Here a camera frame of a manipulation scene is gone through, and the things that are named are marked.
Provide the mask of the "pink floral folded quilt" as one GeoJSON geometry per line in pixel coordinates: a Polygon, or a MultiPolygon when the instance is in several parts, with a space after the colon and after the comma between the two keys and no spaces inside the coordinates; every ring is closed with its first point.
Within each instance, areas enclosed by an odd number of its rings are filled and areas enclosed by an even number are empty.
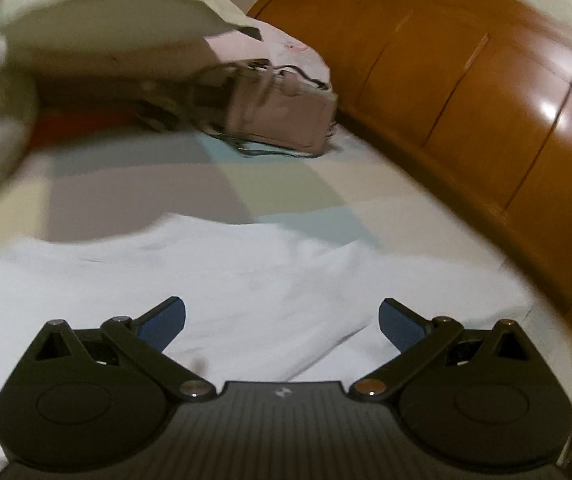
{"type": "Polygon", "coordinates": [[[308,76],[327,82],[330,69],[313,48],[286,32],[255,21],[262,38],[233,30],[187,44],[114,53],[77,54],[48,51],[11,53],[9,61],[49,77],[115,77],[187,80],[207,67],[231,62],[268,60],[274,66],[295,65],[308,76]]]}

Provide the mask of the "pink leather handbag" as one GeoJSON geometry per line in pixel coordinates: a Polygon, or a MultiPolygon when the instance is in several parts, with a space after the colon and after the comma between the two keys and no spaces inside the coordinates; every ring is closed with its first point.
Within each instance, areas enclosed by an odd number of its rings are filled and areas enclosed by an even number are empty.
{"type": "Polygon", "coordinates": [[[298,66],[257,58],[201,70],[185,104],[198,129],[239,154],[315,158],[328,150],[337,96],[298,66]]]}

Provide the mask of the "wooden headboard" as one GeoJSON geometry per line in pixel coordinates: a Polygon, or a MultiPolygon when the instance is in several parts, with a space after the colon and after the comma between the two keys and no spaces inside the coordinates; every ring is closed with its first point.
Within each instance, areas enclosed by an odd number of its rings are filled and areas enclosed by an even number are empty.
{"type": "Polygon", "coordinates": [[[572,31],[518,0],[258,0],[341,117],[484,230],[572,324],[572,31]]]}

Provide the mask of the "white printed sweatshirt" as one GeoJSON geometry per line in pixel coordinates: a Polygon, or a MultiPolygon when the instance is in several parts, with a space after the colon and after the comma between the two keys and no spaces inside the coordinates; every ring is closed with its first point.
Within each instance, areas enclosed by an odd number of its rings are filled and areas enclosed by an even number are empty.
{"type": "Polygon", "coordinates": [[[171,296],[187,323],[167,355],[217,386],[353,382],[394,356],[377,326],[380,303],[393,298],[471,328],[512,318],[572,399],[571,332],[513,273],[177,214],[92,243],[23,237],[0,247],[0,390],[45,322],[93,328],[171,296]]]}

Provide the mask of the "red folded cloth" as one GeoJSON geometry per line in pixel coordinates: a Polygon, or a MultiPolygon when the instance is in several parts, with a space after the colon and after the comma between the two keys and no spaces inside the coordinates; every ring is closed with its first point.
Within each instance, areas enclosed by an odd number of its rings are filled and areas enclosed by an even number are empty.
{"type": "Polygon", "coordinates": [[[47,110],[42,113],[28,144],[30,151],[78,140],[112,128],[133,125],[137,116],[124,110],[47,110]]]}

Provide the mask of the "striped green white pillow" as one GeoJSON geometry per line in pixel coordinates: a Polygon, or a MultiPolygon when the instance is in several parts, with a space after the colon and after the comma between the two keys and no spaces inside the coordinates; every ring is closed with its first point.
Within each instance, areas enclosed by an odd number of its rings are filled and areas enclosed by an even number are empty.
{"type": "Polygon", "coordinates": [[[231,0],[0,0],[13,48],[109,53],[191,42],[258,27],[231,0]]]}

